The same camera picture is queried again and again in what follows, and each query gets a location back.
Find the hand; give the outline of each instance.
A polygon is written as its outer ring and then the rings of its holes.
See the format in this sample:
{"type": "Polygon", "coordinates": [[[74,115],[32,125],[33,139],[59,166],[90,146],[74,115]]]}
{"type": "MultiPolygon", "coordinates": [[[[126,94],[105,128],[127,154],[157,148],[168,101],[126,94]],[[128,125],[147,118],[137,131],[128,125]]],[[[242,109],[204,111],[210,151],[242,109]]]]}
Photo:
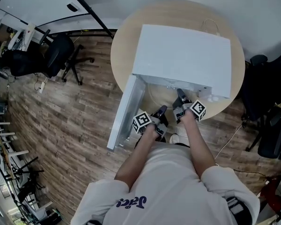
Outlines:
{"type": "Polygon", "coordinates": [[[183,117],[180,118],[180,120],[185,125],[189,122],[195,121],[195,116],[193,115],[192,111],[185,110],[185,114],[183,115],[183,117]]]}
{"type": "Polygon", "coordinates": [[[148,124],[145,130],[144,135],[153,137],[154,140],[159,137],[159,134],[155,131],[156,126],[152,123],[148,124]]]}

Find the white t-shirt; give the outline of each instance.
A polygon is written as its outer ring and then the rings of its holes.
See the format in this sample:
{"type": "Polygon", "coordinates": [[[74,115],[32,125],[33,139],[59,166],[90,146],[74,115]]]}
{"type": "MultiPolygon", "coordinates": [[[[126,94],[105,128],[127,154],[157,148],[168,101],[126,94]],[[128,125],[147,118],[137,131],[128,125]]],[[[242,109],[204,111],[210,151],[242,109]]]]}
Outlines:
{"type": "Polygon", "coordinates": [[[225,199],[232,196],[245,203],[255,224],[259,199],[232,169],[213,166],[200,179],[189,148],[156,142],[130,191],[118,180],[90,183],[71,225],[232,225],[225,199]]]}

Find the round wooden table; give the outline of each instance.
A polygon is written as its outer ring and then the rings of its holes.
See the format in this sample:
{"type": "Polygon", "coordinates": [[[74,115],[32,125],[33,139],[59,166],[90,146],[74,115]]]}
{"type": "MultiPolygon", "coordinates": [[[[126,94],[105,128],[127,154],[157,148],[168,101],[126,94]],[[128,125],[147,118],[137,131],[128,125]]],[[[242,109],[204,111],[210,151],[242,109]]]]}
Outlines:
{"type": "MultiPolygon", "coordinates": [[[[222,37],[230,39],[232,59],[230,99],[220,102],[208,102],[201,99],[207,107],[203,119],[215,116],[229,106],[238,94],[244,79],[245,64],[242,46],[224,19],[204,5],[187,0],[162,0],[146,6],[130,15],[118,29],[111,46],[111,68],[122,91],[124,91],[128,77],[132,72],[143,24],[180,27],[213,34],[219,32],[222,37]]],[[[197,94],[191,91],[186,94],[192,101],[197,99],[197,94]]],[[[175,90],[149,84],[140,108],[152,113],[160,106],[167,105],[169,114],[171,113],[171,105],[176,98],[177,92],[175,90]]],[[[174,119],[173,115],[167,115],[167,118],[170,121],[174,119]]]]}

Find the wooden floor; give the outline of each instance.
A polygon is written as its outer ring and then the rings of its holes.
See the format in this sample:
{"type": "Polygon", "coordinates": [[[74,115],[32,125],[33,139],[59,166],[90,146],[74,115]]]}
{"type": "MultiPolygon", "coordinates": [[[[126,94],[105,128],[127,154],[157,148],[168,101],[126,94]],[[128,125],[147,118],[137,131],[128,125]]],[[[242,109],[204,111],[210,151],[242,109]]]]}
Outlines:
{"type": "MultiPolygon", "coordinates": [[[[132,147],[106,149],[111,127],[122,96],[111,70],[108,37],[81,37],[75,45],[85,49],[79,57],[93,56],[94,63],[76,66],[83,85],[78,86],[70,71],[67,82],[48,80],[42,94],[40,77],[19,77],[7,90],[6,81],[0,80],[0,92],[7,91],[10,130],[16,132],[15,148],[29,150],[25,159],[36,156],[34,165],[45,172],[40,183],[53,206],[58,208],[68,224],[90,182],[113,178],[129,156],[132,147]]],[[[241,101],[235,100],[222,113],[199,125],[205,141],[216,155],[241,124],[244,112],[241,101]]],[[[241,171],[256,171],[266,176],[281,173],[281,161],[267,159],[244,149],[252,143],[257,131],[241,128],[230,144],[217,158],[221,166],[241,171]]],[[[240,180],[254,193],[264,186],[265,178],[256,173],[236,172],[240,180]]]]}

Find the wire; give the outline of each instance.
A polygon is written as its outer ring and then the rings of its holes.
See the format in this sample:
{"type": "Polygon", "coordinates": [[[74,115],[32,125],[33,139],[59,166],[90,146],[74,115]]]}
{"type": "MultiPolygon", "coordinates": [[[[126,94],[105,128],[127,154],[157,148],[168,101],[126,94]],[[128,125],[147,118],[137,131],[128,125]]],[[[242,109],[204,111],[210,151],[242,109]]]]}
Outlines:
{"type": "Polygon", "coordinates": [[[35,82],[33,87],[35,91],[38,91],[40,89],[40,88],[36,89],[36,83],[38,82],[38,74],[34,73],[34,75],[37,76],[37,81],[35,82]]]}
{"type": "Polygon", "coordinates": [[[228,140],[228,142],[226,142],[226,144],[221,148],[221,150],[217,153],[217,155],[215,156],[214,159],[216,159],[216,158],[219,156],[219,154],[221,153],[221,151],[222,151],[222,150],[227,146],[227,144],[232,140],[232,138],[233,138],[234,135],[239,131],[239,129],[242,127],[242,125],[243,125],[244,122],[242,122],[242,124],[239,126],[239,128],[236,130],[236,132],[232,135],[232,137],[228,140]]]}
{"type": "Polygon", "coordinates": [[[73,43],[75,43],[81,37],[82,34],[83,34],[83,31],[81,32],[80,36],[75,39],[75,41],[73,43]]]}
{"type": "Polygon", "coordinates": [[[202,28],[205,26],[205,22],[208,21],[208,20],[215,23],[216,28],[217,28],[217,33],[216,33],[216,34],[220,36],[221,34],[220,34],[219,26],[217,25],[217,23],[215,22],[215,20],[213,20],[213,19],[211,19],[211,18],[207,18],[207,19],[205,19],[205,20],[203,21],[202,26],[201,26],[201,30],[202,30],[202,28]]]}
{"type": "Polygon", "coordinates": [[[265,176],[264,174],[260,173],[260,172],[249,172],[249,171],[240,171],[240,170],[236,170],[236,169],[233,169],[235,172],[240,172],[240,173],[258,173],[262,176],[264,176],[265,178],[267,178],[267,176],[265,176]]]}

